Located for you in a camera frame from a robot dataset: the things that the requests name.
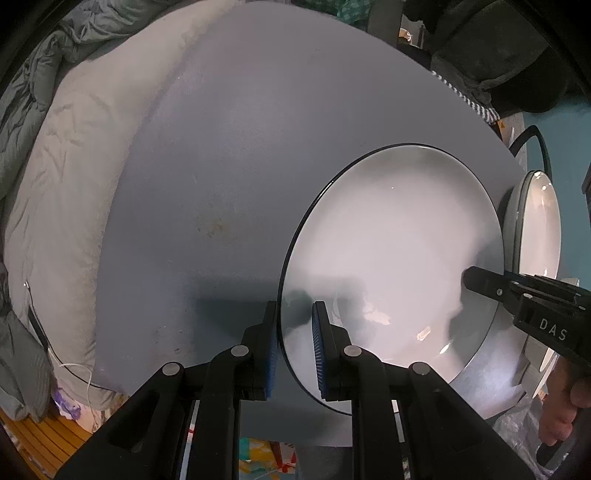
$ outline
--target metal screw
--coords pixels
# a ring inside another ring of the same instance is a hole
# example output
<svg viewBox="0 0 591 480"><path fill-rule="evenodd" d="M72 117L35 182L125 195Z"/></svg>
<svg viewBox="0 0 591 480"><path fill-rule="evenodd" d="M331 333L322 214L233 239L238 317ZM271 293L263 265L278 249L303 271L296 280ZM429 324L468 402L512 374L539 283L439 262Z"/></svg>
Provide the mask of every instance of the metal screw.
<svg viewBox="0 0 591 480"><path fill-rule="evenodd" d="M357 345L347 345L344 349L343 352L345 353L346 356L359 356L361 355L361 348L359 348Z"/></svg>
<svg viewBox="0 0 591 480"><path fill-rule="evenodd" d="M245 356L248 354L250 350L248 349L248 347L246 345L236 345L232 347L232 350L230 350L230 353L233 356Z"/></svg>
<svg viewBox="0 0 591 480"><path fill-rule="evenodd" d="M167 377L172 377L176 375L179 370L181 370L180 366L174 362L167 363L162 367L162 373Z"/></svg>
<svg viewBox="0 0 591 480"><path fill-rule="evenodd" d="M417 375L427 375L431 371L431 367L424 362L416 362L413 364L413 372Z"/></svg>

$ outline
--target plate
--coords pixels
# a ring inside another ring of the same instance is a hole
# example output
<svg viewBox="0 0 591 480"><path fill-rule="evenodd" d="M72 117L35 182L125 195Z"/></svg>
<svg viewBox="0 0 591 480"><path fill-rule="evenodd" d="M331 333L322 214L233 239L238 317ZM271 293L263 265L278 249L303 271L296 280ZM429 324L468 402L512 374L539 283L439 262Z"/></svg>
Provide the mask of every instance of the plate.
<svg viewBox="0 0 591 480"><path fill-rule="evenodd" d="M447 382L484 340L498 303L462 272L503 271L501 228L484 187L459 160L423 145L362 157L318 196L287 255L281 343L301 386L320 399L311 305L326 302L351 341L403 367L430 364ZM330 403L350 412L348 403Z"/></svg>
<svg viewBox="0 0 591 480"><path fill-rule="evenodd" d="M531 171L513 189L503 224L505 269L556 278L560 260L560 210L552 182Z"/></svg>

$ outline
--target black clamp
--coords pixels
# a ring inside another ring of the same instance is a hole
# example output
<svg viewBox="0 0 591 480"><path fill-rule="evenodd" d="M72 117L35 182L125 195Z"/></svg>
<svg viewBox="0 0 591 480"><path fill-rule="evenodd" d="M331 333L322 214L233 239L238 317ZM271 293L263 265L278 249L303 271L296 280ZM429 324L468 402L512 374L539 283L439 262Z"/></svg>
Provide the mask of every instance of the black clamp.
<svg viewBox="0 0 591 480"><path fill-rule="evenodd" d="M312 319L322 398L351 401L354 480L534 478L427 364L396 367L351 345L347 330L330 324L321 301Z"/></svg>
<svg viewBox="0 0 591 480"><path fill-rule="evenodd" d="M240 345L206 364L158 370L60 468L56 480L176 480L199 400L187 478L238 478L240 402L266 400L277 358L276 302Z"/></svg>
<svg viewBox="0 0 591 480"><path fill-rule="evenodd" d="M591 372L591 292L538 275L479 267L463 275L468 290L498 300L514 315L513 325Z"/></svg>

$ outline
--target wooden floor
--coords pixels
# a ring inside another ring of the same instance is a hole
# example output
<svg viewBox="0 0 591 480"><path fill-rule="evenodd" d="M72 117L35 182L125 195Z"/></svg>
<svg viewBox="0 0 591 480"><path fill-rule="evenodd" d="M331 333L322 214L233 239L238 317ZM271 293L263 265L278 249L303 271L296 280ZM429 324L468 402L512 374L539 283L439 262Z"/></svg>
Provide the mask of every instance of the wooden floor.
<svg viewBox="0 0 591 480"><path fill-rule="evenodd" d="M21 456L41 480L53 478L59 467L90 438L90 433L75 421L59 415L57 408L52 407L41 423L35 423L30 418L12 421L0 408L0 420L18 438Z"/></svg>

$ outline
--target teal wall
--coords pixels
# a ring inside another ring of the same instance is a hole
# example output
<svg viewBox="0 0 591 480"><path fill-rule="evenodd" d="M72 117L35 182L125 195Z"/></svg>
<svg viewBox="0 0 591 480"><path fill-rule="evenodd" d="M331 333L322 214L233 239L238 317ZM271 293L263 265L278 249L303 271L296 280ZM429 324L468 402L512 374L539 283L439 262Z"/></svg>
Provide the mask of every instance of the teal wall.
<svg viewBox="0 0 591 480"><path fill-rule="evenodd" d="M539 115L525 114L548 146L562 223L559 277L578 277L591 290L591 231L581 185L591 163L591 106L565 102ZM543 170L535 139L527 143L528 169Z"/></svg>

